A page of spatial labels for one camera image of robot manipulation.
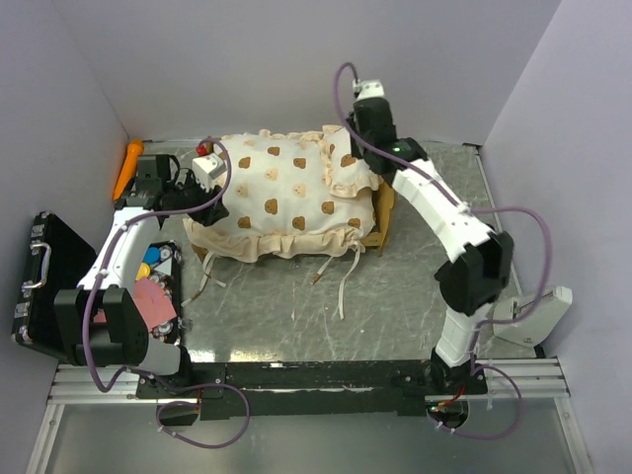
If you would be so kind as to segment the small bear print pillow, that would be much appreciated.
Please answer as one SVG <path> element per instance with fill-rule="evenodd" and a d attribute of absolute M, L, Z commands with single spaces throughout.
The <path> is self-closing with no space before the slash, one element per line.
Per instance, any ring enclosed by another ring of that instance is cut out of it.
<path fill-rule="evenodd" d="M 351 136 L 340 125 L 324 125 L 319 141 L 325 167 L 324 184 L 338 198 L 355 198 L 362 190 L 377 191 L 381 179 L 351 148 Z"/>

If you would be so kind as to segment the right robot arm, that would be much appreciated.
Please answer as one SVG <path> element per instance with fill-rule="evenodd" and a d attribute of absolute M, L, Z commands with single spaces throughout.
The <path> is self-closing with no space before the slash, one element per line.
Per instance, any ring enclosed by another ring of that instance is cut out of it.
<path fill-rule="evenodd" d="M 347 125 L 352 150 L 413 207 L 445 251 L 447 261 L 434 274 L 446 313 L 431 380 L 452 393 L 465 381 L 463 364 L 480 324 L 509 282 L 514 240 L 471 213 L 419 142 L 397 136 L 385 98 L 356 97 Z"/>

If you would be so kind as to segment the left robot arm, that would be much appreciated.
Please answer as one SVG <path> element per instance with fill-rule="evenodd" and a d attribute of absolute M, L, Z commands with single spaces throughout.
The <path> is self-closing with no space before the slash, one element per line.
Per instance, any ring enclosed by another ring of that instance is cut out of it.
<path fill-rule="evenodd" d="M 106 243 L 73 289 L 59 291 L 54 312 L 66 355 L 88 368 L 102 392 L 113 388 L 98 370 L 115 365 L 159 378 L 170 395 L 192 391 L 195 372 L 185 349 L 156 340 L 133 299 L 137 272 L 164 221 L 186 214 L 202 224 L 228 216 L 222 203 L 232 178 L 226 154 L 193 161 L 187 176 L 173 173 L 172 155 L 141 155 L 135 173 L 114 200 L 114 220 Z"/>

